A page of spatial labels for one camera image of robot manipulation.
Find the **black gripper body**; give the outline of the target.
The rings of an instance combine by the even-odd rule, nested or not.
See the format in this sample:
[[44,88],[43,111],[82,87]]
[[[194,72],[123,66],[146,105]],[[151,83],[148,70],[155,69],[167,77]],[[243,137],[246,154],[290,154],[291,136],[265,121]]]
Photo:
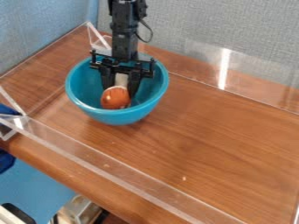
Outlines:
[[122,74],[138,72],[142,78],[155,76],[156,60],[147,54],[139,53],[131,60],[114,58],[110,54],[99,53],[96,50],[91,50],[90,54],[90,67],[98,71],[108,69],[112,73]]

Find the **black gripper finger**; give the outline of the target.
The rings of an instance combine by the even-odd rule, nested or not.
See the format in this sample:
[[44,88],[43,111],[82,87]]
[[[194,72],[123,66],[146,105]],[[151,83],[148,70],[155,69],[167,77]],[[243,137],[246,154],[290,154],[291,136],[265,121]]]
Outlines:
[[108,88],[114,87],[116,75],[108,67],[104,67],[100,69],[100,76],[102,76],[103,88],[108,89]]
[[130,97],[136,95],[140,85],[142,75],[139,72],[131,72],[128,75],[128,93]]

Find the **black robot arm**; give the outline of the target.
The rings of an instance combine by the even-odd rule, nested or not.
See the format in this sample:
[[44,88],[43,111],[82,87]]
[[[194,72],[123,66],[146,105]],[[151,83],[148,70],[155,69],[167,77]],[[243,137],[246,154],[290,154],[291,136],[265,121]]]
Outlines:
[[128,94],[134,97],[142,79],[155,76],[155,59],[138,51],[138,42],[151,41],[143,40],[138,34],[139,25],[152,31],[144,21],[148,6],[146,0],[107,0],[107,4],[112,17],[112,53],[107,55],[92,50],[90,67],[100,73],[104,90],[116,85],[116,76],[123,74]]

